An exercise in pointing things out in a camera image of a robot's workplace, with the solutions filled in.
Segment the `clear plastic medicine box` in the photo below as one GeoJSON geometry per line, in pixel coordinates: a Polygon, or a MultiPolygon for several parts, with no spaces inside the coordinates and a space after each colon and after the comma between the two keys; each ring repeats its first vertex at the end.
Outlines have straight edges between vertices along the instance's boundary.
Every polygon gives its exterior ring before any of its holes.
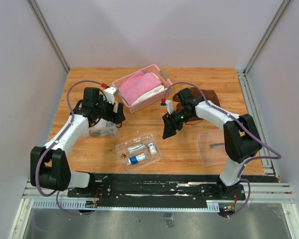
{"type": "Polygon", "coordinates": [[[115,138],[119,136],[119,130],[117,128],[117,125],[104,119],[101,119],[95,126],[88,128],[84,133],[81,134],[81,137],[91,137],[90,131],[99,131],[101,134],[100,137],[115,138]]]}

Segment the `small bandage roll packet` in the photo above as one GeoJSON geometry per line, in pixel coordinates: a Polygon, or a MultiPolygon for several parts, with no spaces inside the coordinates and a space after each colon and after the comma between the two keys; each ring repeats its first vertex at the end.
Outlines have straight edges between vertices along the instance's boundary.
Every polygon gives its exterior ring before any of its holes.
{"type": "Polygon", "coordinates": [[[156,150],[155,144],[153,142],[149,143],[148,147],[149,147],[149,152],[151,155],[157,154],[157,150],[156,150]]]}

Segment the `white swab packets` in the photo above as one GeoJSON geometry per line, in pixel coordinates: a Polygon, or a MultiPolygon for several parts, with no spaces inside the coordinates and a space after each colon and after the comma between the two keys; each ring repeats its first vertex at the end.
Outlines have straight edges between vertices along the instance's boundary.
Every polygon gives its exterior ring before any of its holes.
{"type": "Polygon", "coordinates": [[[129,154],[135,154],[139,151],[142,151],[144,148],[145,148],[144,144],[138,144],[133,147],[128,147],[127,150],[129,154]]]}

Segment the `clear divided tray insert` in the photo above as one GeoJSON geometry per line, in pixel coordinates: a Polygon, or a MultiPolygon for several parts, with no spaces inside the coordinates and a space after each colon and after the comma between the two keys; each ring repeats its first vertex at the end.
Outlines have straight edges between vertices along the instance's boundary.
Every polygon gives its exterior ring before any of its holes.
{"type": "Polygon", "coordinates": [[[115,153],[125,173],[137,171],[162,159],[162,152],[151,133],[116,145],[115,153]]]}

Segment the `clear box lid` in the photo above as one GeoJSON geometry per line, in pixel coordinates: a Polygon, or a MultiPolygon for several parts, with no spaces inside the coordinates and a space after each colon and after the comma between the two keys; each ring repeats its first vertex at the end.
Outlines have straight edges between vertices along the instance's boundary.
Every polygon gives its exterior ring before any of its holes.
{"type": "Polygon", "coordinates": [[[226,163],[224,134],[220,129],[201,131],[197,134],[197,153],[204,166],[216,166],[226,163]]]}

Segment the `white blue pill bottle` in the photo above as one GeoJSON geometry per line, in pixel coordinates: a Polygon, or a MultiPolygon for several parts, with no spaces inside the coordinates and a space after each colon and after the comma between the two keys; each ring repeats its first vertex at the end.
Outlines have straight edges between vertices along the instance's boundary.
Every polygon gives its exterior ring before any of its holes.
{"type": "Polygon", "coordinates": [[[134,165],[141,161],[146,160],[146,155],[144,153],[130,157],[127,161],[127,165],[134,165]]]}

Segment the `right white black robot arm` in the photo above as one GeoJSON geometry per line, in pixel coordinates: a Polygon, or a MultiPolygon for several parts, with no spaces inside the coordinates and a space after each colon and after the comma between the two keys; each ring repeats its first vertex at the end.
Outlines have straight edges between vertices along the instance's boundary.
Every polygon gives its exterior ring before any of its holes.
{"type": "Polygon", "coordinates": [[[207,100],[205,96],[194,96],[189,88],[179,91],[177,97],[182,106],[178,111],[174,110],[170,100],[161,99],[160,105],[167,109],[167,113],[162,116],[162,138],[176,135],[183,124],[194,117],[206,120],[222,130],[228,160],[216,181],[216,194],[221,199],[228,199],[239,185],[243,163],[262,148],[255,122],[249,114],[232,114],[207,100]]]}

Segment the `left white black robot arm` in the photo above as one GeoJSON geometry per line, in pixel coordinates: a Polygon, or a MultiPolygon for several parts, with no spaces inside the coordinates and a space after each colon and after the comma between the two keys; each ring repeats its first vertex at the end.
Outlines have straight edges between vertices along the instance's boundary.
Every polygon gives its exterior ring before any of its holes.
{"type": "Polygon", "coordinates": [[[88,172],[72,171],[67,156],[81,137],[117,136],[117,126],[125,120],[123,103],[116,103],[118,88],[105,90],[86,87],[83,99],[75,108],[61,130],[43,146],[36,146],[30,153],[30,182],[41,195],[48,197],[43,189],[53,192],[79,188],[86,197],[97,191],[88,172]]]}

